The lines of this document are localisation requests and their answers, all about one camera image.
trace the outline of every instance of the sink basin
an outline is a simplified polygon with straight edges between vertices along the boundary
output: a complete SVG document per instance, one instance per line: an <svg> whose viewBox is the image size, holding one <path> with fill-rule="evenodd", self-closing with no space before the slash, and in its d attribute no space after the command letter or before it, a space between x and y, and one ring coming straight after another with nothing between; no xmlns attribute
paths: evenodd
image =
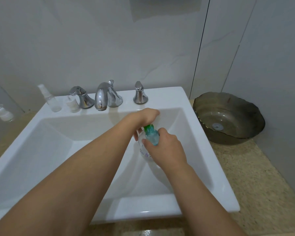
<svg viewBox="0 0 295 236"><path fill-rule="evenodd" d="M72 154L110 129L130 112L157 108L156 129L177 135L188 163L229 212L239 204L181 87L146 89L149 101L133 102L135 91L120 91L123 104L99 112L54 113L45 104L0 158L0 218L37 183ZM132 138L120 167L92 222L179 216L181 211L164 172L146 162Z"/></svg>

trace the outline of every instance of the faucet spout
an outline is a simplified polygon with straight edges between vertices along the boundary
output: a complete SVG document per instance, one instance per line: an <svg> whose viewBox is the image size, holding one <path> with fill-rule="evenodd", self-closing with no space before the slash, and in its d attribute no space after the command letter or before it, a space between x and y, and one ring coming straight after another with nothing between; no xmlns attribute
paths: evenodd
<svg viewBox="0 0 295 236"><path fill-rule="evenodd" d="M110 80L107 82L102 82L95 94L95 108L98 111L104 111L107 106L111 108L118 107L122 104L122 97L116 93L113 88L114 81Z"/></svg>

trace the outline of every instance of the countertop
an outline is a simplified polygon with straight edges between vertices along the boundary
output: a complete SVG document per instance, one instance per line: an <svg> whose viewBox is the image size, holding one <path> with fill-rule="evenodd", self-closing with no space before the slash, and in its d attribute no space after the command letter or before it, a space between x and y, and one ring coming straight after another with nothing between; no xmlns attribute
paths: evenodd
<svg viewBox="0 0 295 236"><path fill-rule="evenodd" d="M0 156L35 113L21 116L0 141ZM249 235L295 232L295 193L253 140L236 146L211 143L240 204L233 219ZM91 225L85 235L190 235L183 217Z"/></svg>

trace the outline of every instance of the person's left hand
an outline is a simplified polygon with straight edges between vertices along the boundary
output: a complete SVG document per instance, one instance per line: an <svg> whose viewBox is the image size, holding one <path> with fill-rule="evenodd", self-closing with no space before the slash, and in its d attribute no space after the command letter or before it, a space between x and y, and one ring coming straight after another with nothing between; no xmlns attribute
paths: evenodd
<svg viewBox="0 0 295 236"><path fill-rule="evenodd" d="M136 112L136 118L139 119L138 129L133 133L136 141L138 141L138 134L142 132L142 127L152 124L159 114L160 112L153 108L145 108Z"/></svg>

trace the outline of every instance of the sink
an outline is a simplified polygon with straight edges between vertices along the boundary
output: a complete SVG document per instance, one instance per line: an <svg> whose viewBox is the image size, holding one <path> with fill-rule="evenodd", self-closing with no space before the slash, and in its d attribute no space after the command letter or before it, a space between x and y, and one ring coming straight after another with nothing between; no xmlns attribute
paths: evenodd
<svg viewBox="0 0 295 236"><path fill-rule="evenodd" d="M137 105L132 100L135 91L119 91L123 104L102 112L92 107L77 113L66 108L54 113L45 104L0 158L0 218L72 154L128 113L147 107L160 110L155 128L165 127L177 135L188 163L221 205L228 212L239 211L184 90L169 87L146 89L145 93L149 101ZM164 172L155 163L145 161L132 138L92 223L179 215L181 211Z"/></svg>

